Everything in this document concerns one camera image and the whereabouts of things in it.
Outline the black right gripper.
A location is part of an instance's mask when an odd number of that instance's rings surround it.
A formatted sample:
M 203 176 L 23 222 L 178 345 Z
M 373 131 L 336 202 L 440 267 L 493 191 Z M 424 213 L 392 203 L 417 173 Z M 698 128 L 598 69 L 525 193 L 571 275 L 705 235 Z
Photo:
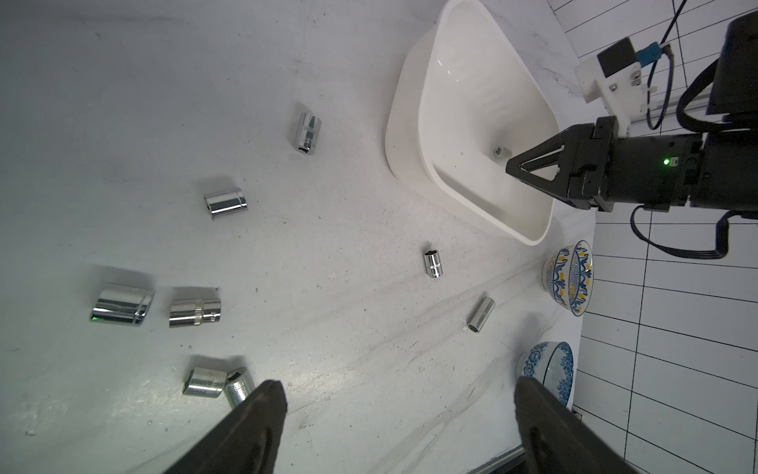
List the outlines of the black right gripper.
M 700 134 L 617 136 L 617 120 L 576 124 L 507 162 L 505 172 L 577 209 L 687 203 L 702 160 Z

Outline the short chrome socket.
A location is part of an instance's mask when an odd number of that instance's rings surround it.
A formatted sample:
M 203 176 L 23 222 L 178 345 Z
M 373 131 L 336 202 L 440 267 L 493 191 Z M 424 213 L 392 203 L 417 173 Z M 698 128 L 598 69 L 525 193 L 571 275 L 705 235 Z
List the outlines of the short chrome socket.
M 509 160 L 512 157 L 512 152 L 505 147 L 498 146 L 493 150 L 493 156 L 501 160 Z

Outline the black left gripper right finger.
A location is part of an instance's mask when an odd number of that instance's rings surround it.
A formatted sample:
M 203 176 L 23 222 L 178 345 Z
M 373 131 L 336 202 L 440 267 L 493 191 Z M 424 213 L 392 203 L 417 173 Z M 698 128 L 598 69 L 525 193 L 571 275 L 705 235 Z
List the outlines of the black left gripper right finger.
M 635 472 L 537 379 L 517 379 L 514 404 L 531 473 Z

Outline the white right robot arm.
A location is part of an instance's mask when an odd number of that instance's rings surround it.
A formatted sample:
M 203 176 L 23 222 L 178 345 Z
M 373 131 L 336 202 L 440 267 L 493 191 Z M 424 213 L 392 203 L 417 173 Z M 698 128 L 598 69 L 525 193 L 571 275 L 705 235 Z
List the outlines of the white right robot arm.
M 681 96 L 684 134 L 619 138 L 575 124 L 511 158 L 507 174 L 575 209 L 700 207 L 757 216 L 757 15 L 732 21 L 720 57 Z

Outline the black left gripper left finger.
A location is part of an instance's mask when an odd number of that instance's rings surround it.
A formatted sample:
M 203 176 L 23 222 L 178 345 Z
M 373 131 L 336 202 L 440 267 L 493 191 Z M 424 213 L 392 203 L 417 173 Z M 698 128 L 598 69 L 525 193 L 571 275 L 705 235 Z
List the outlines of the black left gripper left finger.
M 266 380 L 167 471 L 272 473 L 286 413 L 282 383 Z

